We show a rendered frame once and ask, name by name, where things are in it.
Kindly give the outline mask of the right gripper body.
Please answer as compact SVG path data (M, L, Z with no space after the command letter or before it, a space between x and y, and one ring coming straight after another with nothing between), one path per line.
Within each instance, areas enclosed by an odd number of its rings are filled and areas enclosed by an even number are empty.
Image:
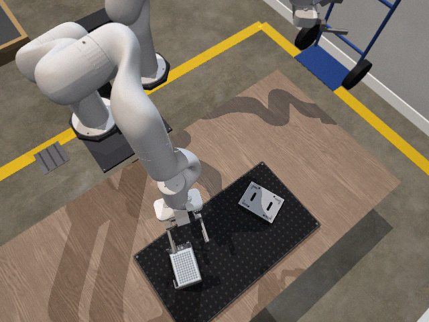
M190 189L188 191L188 201L185 206L187 212L196 212L203 208L202 198L198 189ZM154 202L154 209L156 212L156 217L160 222L166 222L169 221L170 218L175 217L173 209L165 204L163 198Z

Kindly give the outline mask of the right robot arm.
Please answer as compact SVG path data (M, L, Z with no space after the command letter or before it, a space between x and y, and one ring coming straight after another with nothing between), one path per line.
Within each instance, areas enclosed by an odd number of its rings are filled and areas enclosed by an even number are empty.
M71 108L78 133L97 137L116 124L157 181L178 227L190 223L193 213L185 204L202 168L192 152L172 147L161 115L143 89L141 48L131 29L108 23L88 33L77 23L62 23L21 47L15 62L49 100ZM113 78L110 100L101 98L97 89Z

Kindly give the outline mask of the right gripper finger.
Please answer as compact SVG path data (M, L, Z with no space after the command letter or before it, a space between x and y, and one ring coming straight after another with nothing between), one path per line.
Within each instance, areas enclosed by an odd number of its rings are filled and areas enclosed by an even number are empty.
M176 249L176 245L174 243L174 240L172 241L172 236L171 236L171 233L170 233L170 228L173 228L172 222L175 221L175 220L176 220L175 217L170 218L169 219L170 223L165 224L166 230L168 232L168 237L169 237L169 240L170 240L170 244L171 244L171 247L172 247L173 254L177 254L177 249Z
M197 219L200 220L200 223L201 223L201 226L202 226L202 234L204 236L205 243L209 242L209 239L208 239L208 236L207 236L207 233L206 233L206 229L204 227L204 223L203 223L201 214L199 213L199 214L195 215L194 211L192 213L193 213L193 216L194 216L195 220L197 220Z

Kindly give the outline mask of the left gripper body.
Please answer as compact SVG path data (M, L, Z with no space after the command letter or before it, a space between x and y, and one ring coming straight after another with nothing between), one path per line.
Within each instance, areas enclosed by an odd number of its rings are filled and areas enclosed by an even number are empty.
M293 24L299 28L313 28L318 19L317 5L296 5L292 3Z

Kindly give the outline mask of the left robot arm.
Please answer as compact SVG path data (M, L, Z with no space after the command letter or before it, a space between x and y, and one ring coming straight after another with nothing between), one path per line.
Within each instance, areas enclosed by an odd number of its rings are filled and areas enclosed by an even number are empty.
M322 7L334 0L290 0L296 5ZM105 0L105 10L114 23L126 25L136 35L141 48L141 83L150 85L166 72L164 59L156 54L151 34L149 0Z

